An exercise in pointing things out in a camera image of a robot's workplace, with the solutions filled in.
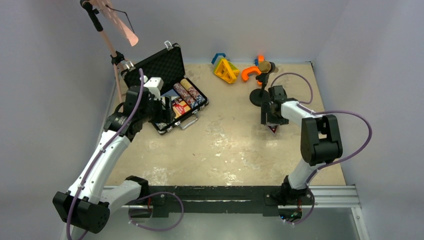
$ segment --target orange toy piece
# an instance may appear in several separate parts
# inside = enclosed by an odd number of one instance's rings
[[[258,68],[257,66],[250,66],[250,67],[248,67],[248,68],[244,69],[244,70],[241,72],[241,79],[242,79],[244,82],[247,82],[247,81],[249,80],[249,75],[251,75],[251,74],[260,75],[261,73],[262,73],[262,72],[261,72],[261,71],[259,71],[259,68]],[[261,86],[261,85],[262,85],[262,82],[257,81],[257,84],[258,84],[259,86]]]
[[[260,63],[260,62],[263,62],[263,61],[265,61],[265,57],[263,55],[258,55],[257,56],[257,62]]]

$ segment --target open briefcase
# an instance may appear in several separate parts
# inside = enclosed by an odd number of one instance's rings
[[[169,41],[165,42],[166,48],[153,54],[152,56],[138,62],[134,68],[126,69],[121,72],[122,78],[128,87],[140,85],[139,69],[142,68],[144,75],[149,79],[152,77],[160,77],[163,80],[163,86],[160,94],[163,95],[174,88],[174,84],[179,83],[183,79],[187,81],[200,93],[204,101],[199,103],[196,107],[191,108],[181,116],[176,117],[169,124],[152,123],[157,132],[161,135],[171,131],[174,127],[180,127],[182,130],[194,124],[198,119],[198,112],[209,104],[209,99],[203,92],[186,77],[186,70],[184,68],[183,55],[181,47],[178,43],[171,44]],[[195,119],[183,125],[183,122],[190,116],[195,115]]]

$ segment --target stained floor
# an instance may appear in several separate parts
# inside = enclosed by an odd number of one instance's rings
[[[235,64],[240,71],[249,64]],[[308,107],[324,109],[310,64],[277,64],[270,82],[281,73],[294,72],[312,84],[314,99]],[[280,126],[276,136],[260,124],[260,107],[249,101],[259,86],[251,76],[228,84],[213,74],[211,64],[187,64],[186,76],[209,98],[199,120],[186,130],[173,129],[159,135],[149,123],[143,126],[118,160],[106,185],[119,185],[130,175],[150,185],[258,186],[280,185],[301,159],[300,128],[294,123]],[[289,97],[307,101],[308,85],[286,75],[283,85]],[[320,171],[312,185],[344,185],[339,165]]]

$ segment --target white wall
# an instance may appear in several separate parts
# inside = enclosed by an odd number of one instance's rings
[[[421,0],[351,0],[315,61],[326,109],[357,111],[373,126],[369,147],[342,165],[373,240],[424,235],[423,9]],[[351,153],[367,131],[342,120]]]
[[[140,45],[122,53],[134,60],[179,43],[184,61],[209,63],[215,53],[232,60],[266,59],[303,62],[315,58],[343,12],[348,0],[154,0],[113,1],[127,11]],[[106,26],[108,33],[117,33]]]
[[[4,1],[0,20],[0,239],[59,239],[52,199],[93,153],[109,53],[76,0]]]

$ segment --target robotic arm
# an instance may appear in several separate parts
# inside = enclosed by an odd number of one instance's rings
[[[105,143],[117,133],[133,112],[140,94],[140,86],[131,86],[126,93],[125,102],[120,103],[114,113],[107,118],[100,142],[76,181],[66,193],[58,191],[55,194],[53,204],[63,222],[67,221],[71,202],[76,197],[76,192],[81,187],[81,180],[86,173],[89,175],[77,196],[71,224],[92,233],[99,233],[106,225],[110,214],[121,206],[149,194],[148,181],[136,176],[129,176],[120,186],[103,192],[106,180],[117,160],[133,141],[135,135],[141,131],[143,124],[146,122],[170,123],[175,117],[171,108],[171,99],[165,97],[165,105],[162,104],[160,96],[162,79],[152,77],[147,80],[144,76],[144,82],[139,107],[120,135],[106,149],[103,149]],[[97,157],[97,162],[90,168]]]
[[[332,114],[319,115],[288,98],[283,86],[269,88],[270,101],[261,105],[261,124],[275,126],[292,121],[301,127],[302,158],[295,170],[284,178],[280,192],[272,196],[287,205],[307,194],[311,174],[319,167],[332,163],[343,153],[339,125]]]

